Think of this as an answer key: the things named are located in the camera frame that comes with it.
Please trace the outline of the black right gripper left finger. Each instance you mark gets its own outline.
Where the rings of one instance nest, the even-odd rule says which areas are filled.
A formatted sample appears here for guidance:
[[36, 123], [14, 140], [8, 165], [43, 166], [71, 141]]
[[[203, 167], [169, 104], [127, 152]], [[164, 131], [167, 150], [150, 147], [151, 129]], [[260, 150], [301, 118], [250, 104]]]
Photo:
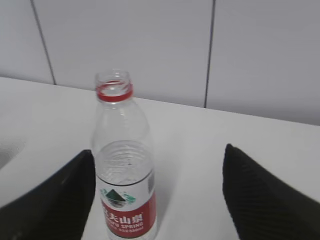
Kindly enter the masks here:
[[95, 198], [94, 157], [83, 150], [46, 181], [0, 209], [2, 240], [80, 240]]

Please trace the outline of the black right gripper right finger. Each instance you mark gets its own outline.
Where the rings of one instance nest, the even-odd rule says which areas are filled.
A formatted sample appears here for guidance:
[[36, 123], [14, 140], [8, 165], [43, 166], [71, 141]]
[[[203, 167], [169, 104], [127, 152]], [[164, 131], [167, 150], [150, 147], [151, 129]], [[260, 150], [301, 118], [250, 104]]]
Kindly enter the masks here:
[[320, 204], [227, 144], [224, 200], [241, 240], [318, 240]]

